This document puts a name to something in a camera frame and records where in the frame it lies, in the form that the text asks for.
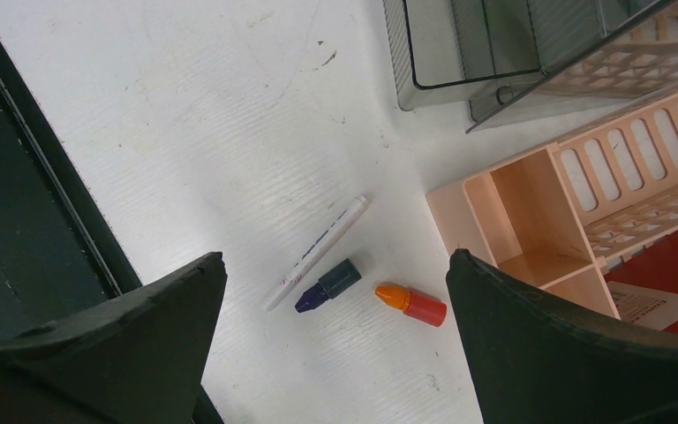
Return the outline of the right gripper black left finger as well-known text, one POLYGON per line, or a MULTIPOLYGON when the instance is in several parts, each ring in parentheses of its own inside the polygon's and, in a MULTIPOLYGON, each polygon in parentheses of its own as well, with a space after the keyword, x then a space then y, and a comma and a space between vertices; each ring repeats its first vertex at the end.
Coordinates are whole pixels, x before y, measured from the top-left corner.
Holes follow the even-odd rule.
POLYGON ((0 340, 0 423, 190 422, 227 279, 211 252, 0 340))

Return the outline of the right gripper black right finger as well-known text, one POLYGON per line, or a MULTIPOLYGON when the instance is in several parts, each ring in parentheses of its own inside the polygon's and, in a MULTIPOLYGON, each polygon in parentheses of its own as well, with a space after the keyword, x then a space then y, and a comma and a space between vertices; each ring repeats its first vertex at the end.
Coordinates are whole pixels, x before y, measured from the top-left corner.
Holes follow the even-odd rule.
POLYGON ((678 423, 678 335, 594 312, 466 249, 446 284, 486 423, 678 423))

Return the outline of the small red-orange marker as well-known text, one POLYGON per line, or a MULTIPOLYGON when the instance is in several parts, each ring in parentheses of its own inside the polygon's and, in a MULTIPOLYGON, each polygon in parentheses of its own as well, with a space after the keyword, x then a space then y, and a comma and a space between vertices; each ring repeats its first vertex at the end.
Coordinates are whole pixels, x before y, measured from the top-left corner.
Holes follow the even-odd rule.
POLYGON ((387 306, 434 327, 440 327, 447 317, 447 305, 421 291, 382 284, 375 289, 375 295, 387 306))

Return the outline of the clear grey drawer box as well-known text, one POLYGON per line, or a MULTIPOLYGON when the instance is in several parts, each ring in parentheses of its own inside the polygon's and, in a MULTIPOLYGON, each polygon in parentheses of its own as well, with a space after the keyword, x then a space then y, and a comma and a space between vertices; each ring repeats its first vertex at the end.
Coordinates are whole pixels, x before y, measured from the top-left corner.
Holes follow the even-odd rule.
POLYGON ((556 101, 546 85, 668 1, 385 1, 398 106, 469 104, 487 128, 556 101))

